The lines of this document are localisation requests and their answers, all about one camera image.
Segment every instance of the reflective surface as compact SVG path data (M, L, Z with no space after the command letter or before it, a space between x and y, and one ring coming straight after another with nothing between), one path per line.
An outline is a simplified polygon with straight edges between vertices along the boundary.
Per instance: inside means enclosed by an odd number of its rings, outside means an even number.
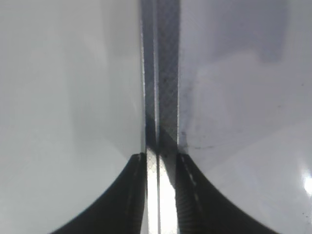
M234 204L311 232L312 2L182 0L180 142Z
M0 2L0 233L50 233L142 151L138 11Z

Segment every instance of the black curved shape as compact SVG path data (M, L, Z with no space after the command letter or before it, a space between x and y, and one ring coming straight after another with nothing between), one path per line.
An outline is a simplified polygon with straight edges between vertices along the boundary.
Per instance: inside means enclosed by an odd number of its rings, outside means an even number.
M181 234L276 234L222 195L189 155L177 156L175 182Z
M145 187L146 155L133 155L101 197L52 234L139 234Z

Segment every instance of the woven pattern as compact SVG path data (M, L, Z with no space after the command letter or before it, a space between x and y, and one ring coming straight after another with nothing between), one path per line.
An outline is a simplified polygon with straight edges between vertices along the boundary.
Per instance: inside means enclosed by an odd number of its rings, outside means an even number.
M159 125L176 142L178 104L179 0L157 1ZM165 143L160 131L160 144Z

